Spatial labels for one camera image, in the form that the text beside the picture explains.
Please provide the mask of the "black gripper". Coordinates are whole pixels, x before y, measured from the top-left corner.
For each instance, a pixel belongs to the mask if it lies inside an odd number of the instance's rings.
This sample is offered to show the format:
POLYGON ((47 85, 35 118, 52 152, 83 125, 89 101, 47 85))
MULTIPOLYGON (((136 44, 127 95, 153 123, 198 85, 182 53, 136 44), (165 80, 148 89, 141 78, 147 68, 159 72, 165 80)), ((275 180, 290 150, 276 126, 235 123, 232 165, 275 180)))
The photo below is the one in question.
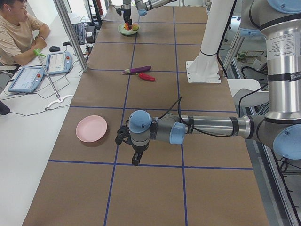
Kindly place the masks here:
POLYGON ((131 9, 123 10, 123 19, 124 21, 127 21, 128 26, 132 26, 131 9))
POLYGON ((139 166, 140 160, 143 156, 143 152, 146 151, 149 147, 149 139, 146 139, 144 141, 136 141, 134 139, 131 139, 132 141, 132 147, 135 151, 133 157, 132 157, 132 164, 134 166, 139 166))

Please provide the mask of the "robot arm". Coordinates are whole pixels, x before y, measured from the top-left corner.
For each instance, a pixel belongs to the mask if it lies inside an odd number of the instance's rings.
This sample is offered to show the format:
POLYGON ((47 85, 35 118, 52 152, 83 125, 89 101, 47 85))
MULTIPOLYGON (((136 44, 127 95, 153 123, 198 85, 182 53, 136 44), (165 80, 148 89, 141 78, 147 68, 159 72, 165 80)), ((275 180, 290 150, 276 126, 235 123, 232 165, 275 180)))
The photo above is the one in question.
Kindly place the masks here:
MULTIPOLYGON (((174 0, 148 0, 146 2, 143 2, 142 0, 135 0, 135 6, 139 16, 145 16, 148 11, 164 6, 170 2, 174 2, 174 0)), ((124 0, 121 7, 116 9, 116 12, 120 16, 123 15, 124 22, 131 27, 131 1, 124 0)))
POLYGON ((245 0, 242 29, 266 38, 269 111, 264 116, 214 118, 169 115, 151 117, 146 111, 129 117, 129 138, 138 165, 150 140, 181 144, 194 131, 216 136, 241 136, 270 147, 292 160, 301 157, 301 3, 298 0, 245 0))

